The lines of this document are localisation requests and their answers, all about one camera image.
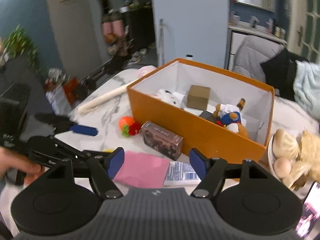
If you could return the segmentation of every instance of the egg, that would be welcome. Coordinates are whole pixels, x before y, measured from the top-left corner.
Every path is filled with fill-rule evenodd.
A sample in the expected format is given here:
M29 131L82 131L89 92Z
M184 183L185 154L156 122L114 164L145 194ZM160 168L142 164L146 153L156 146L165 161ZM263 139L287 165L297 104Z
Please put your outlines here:
M275 161L273 168L278 178L283 179L288 176L291 171L291 161L286 157L281 157Z

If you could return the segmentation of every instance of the human hand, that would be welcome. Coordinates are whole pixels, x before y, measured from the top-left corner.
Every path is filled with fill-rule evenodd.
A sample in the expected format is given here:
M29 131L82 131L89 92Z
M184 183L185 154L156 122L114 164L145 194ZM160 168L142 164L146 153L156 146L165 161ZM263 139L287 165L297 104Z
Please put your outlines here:
M24 184L29 185L44 173L44 167L29 160L26 156L7 148L0 147L0 178L14 168L26 173Z

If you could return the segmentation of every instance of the bowl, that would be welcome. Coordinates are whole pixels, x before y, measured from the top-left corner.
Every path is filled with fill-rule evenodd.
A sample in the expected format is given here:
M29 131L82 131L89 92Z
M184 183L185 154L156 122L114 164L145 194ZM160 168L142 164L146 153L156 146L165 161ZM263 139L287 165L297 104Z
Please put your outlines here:
M296 137L299 135L299 133L296 132L296 131L290 131L290 132L287 131L287 132L288 132L289 134L295 135ZM273 154L273 150L272 150L273 138L274 138L274 135L271 137L271 139L270 139L270 141L269 141L269 143L268 143L268 148L267 148L267 151L268 151L269 169L270 169L270 173L271 173L277 180L281 181L281 180L278 178L278 176L276 175L276 172L275 172L275 170L274 170L274 168L273 168L273 165L274 165L274 163L275 163L275 161L276 161L276 157L275 157L275 155ZM309 190L310 190L313 182L314 182L313 179L311 179L311 178L308 179L307 182L306 182L306 184L305 184L303 187L299 188L298 190L293 190L293 193L295 193L295 195L296 195L299 199L301 199L301 200L304 199L304 198L307 196L307 194L308 194L308 192L309 192Z

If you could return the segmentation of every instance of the barcode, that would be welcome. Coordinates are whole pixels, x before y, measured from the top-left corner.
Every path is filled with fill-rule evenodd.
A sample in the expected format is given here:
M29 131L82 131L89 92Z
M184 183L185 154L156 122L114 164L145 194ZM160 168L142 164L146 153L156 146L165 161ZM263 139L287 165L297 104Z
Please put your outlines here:
M185 180L199 179L198 175L195 172L187 172L184 175Z

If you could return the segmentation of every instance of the phone screen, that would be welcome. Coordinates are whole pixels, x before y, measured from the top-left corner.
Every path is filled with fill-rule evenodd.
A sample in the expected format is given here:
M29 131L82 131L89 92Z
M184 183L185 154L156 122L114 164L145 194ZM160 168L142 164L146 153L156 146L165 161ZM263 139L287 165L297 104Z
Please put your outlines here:
M312 185L305 202L303 203L302 216L296 227L297 234L303 239L308 237L320 217L319 199L320 184L315 182Z

